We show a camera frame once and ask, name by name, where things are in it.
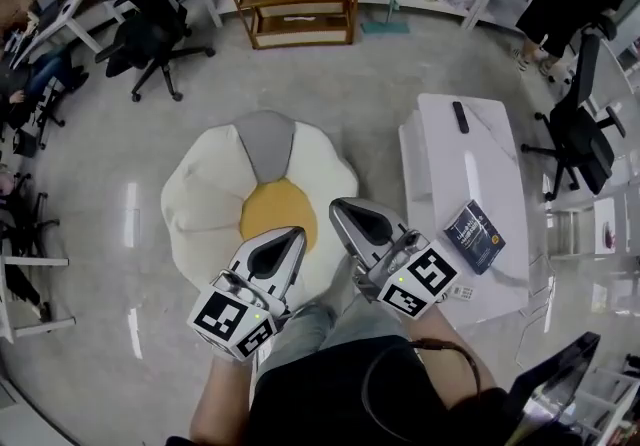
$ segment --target laptop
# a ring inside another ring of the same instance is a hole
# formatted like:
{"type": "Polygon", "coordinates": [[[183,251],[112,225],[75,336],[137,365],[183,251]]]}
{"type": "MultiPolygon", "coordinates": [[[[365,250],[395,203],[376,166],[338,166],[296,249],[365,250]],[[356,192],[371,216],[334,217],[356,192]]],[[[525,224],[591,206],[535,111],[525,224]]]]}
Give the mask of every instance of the laptop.
{"type": "Polygon", "coordinates": [[[38,30],[42,31],[53,23],[62,8],[63,0],[33,0],[29,9],[38,19],[38,30]]]}

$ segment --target remote control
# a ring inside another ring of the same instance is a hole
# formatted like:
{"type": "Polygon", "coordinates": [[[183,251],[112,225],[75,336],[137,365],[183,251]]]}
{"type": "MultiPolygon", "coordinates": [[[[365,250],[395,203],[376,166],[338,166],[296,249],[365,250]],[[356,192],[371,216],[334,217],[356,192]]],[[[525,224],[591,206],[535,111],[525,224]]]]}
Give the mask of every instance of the remote control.
{"type": "Polygon", "coordinates": [[[467,122],[467,117],[464,115],[464,109],[462,108],[462,103],[460,103],[460,101],[453,102],[453,111],[456,114],[456,119],[458,119],[460,132],[469,133],[469,123],[467,122]]]}
{"type": "Polygon", "coordinates": [[[453,298],[460,300],[466,300],[467,302],[473,299],[473,288],[470,286],[462,286],[461,284],[454,284],[448,291],[449,295],[453,298]]]}

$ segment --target jeans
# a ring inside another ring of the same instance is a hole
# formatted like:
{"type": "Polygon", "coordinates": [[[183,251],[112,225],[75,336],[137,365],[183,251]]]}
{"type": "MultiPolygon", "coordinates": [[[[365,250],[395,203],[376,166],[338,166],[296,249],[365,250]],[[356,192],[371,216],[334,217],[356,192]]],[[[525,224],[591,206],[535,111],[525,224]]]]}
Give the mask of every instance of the jeans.
{"type": "Polygon", "coordinates": [[[331,308],[312,303],[298,311],[275,337],[271,355],[258,369],[258,378],[319,350],[382,336],[408,339],[400,319],[379,302],[369,303],[358,294],[337,320],[331,308]]]}
{"type": "Polygon", "coordinates": [[[65,46],[55,48],[31,65],[33,75],[24,89],[29,98],[38,99],[44,94],[51,78],[56,78],[66,89],[73,87],[75,78],[71,67],[71,55],[65,46]]]}

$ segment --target mop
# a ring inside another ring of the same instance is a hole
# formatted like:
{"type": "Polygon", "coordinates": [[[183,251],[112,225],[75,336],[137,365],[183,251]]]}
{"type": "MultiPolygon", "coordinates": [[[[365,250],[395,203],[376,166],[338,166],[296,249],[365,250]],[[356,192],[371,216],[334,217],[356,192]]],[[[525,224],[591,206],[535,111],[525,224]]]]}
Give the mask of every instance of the mop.
{"type": "Polygon", "coordinates": [[[393,9],[396,6],[396,0],[389,2],[389,10],[387,12],[387,19],[384,23],[380,21],[371,21],[369,23],[362,23],[362,31],[365,34],[408,34],[409,25],[406,21],[400,21],[397,23],[391,22],[391,15],[393,9]]]}

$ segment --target cable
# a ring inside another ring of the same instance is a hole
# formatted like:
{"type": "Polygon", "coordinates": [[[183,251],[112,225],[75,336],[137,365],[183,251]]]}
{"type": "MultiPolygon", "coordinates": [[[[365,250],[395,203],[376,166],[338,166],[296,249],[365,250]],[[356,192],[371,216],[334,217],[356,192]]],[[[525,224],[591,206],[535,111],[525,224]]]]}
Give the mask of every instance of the cable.
{"type": "Polygon", "coordinates": [[[422,338],[417,341],[411,341],[411,342],[402,343],[398,345],[392,345],[384,349],[382,352],[380,352],[377,355],[377,357],[371,362],[371,364],[369,364],[369,367],[367,368],[367,371],[364,375],[364,379],[362,380],[362,387],[360,390],[360,400],[362,401],[362,406],[364,407],[364,410],[366,411],[366,413],[371,417],[371,419],[373,419],[376,422],[376,424],[380,428],[382,428],[385,432],[394,436],[396,439],[400,439],[401,441],[412,443],[413,441],[411,439],[408,439],[403,435],[400,435],[394,432],[389,427],[387,427],[384,423],[382,423],[380,419],[373,412],[373,409],[371,408],[371,402],[369,401],[369,381],[371,380],[371,374],[373,373],[373,370],[375,370],[378,363],[389,352],[393,352],[394,350],[401,350],[404,348],[410,348],[410,349],[419,348],[421,350],[432,350],[432,351],[454,350],[460,353],[466,359],[467,363],[469,363],[469,367],[473,372],[473,378],[475,379],[475,382],[476,382],[477,397],[480,397],[480,372],[478,370],[478,365],[476,364],[476,361],[473,359],[473,357],[471,357],[471,354],[469,354],[469,352],[467,352],[460,345],[453,343],[452,341],[440,341],[439,339],[422,338]]]}

